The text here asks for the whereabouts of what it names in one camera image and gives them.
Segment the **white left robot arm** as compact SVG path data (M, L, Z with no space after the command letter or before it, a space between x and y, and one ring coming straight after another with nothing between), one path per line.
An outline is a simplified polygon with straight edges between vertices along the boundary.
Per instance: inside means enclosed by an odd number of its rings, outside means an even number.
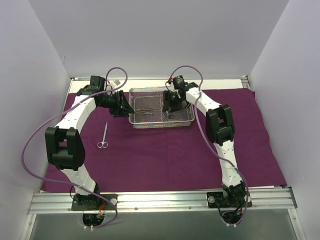
M90 210L100 206L101 197L97 183L85 167L86 151L81 130L96 108L109 109L114 117L128 117L134 113L122 90L98 94L100 90L98 86L80 89L62 120L44 133L48 163L75 184L76 197Z

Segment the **purple cloth wrap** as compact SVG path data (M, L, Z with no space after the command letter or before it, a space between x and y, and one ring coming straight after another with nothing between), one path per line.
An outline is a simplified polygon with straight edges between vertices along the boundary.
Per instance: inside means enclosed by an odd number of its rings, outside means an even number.
M237 166L250 187L284 186L269 134L253 91L207 90L229 105L235 124ZM108 122L108 147L99 149ZM222 186L219 160L206 146L197 121L189 126L135 129L125 117L97 108L80 133L85 167L102 192L150 192L216 189Z

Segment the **steel surgical scissors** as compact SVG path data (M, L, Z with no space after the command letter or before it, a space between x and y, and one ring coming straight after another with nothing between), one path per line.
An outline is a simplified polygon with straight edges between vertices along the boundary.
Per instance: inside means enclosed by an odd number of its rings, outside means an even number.
M108 130L108 122L105 123L102 140L97 143L97 147L99 149L106 149L109 146L108 142L106 141L107 130Z

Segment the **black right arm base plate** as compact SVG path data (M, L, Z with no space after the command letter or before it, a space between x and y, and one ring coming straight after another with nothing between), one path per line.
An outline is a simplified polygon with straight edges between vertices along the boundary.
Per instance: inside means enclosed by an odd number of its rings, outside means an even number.
M234 193L221 191L209 191L206 193L207 205L211 209L245 207L245 194L238 191Z

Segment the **metal mesh instrument tray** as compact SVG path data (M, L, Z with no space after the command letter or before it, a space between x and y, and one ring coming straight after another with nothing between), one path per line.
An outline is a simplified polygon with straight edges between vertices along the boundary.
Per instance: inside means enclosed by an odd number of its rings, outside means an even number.
M169 119L163 112L164 86L131 88L128 102L133 110L153 109L153 114L130 114L129 122L135 129L187 127L195 120L193 107L171 112L175 118Z

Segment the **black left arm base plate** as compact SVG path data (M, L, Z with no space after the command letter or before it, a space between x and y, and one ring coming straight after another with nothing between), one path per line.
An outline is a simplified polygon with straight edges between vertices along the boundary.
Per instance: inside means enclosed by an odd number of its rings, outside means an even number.
M103 210L114 210L110 203L104 203L105 201L100 197L90 195L75 194L71 205L72 211L93 211L101 209L104 205Z

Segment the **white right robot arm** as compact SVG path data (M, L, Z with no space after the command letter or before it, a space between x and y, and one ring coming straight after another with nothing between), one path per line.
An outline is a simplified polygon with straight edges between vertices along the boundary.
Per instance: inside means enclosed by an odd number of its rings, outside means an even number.
M240 173L235 157L235 124L231 107L221 105L206 95L194 83L185 82L175 78L165 83L163 92L164 112L178 111L183 107L183 102L193 105L198 128L206 144L218 157L222 173L223 203L234 206L239 201L249 199L248 185Z

